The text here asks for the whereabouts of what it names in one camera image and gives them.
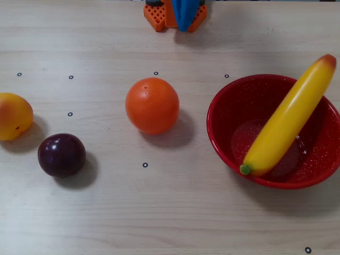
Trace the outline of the blue hinged gripper finger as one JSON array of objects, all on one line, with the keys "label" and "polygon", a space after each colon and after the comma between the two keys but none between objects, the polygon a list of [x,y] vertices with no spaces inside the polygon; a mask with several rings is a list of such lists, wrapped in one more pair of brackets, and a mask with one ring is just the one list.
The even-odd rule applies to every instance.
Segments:
[{"label": "blue hinged gripper finger", "polygon": [[199,0],[182,0],[182,32],[190,27],[199,7]]}]

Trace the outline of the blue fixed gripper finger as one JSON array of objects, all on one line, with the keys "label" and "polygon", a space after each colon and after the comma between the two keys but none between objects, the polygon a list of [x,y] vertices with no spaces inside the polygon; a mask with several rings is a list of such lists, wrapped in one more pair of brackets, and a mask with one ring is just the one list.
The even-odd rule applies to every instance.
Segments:
[{"label": "blue fixed gripper finger", "polygon": [[182,31],[182,0],[172,0],[172,7],[177,23],[177,27],[180,31]]}]

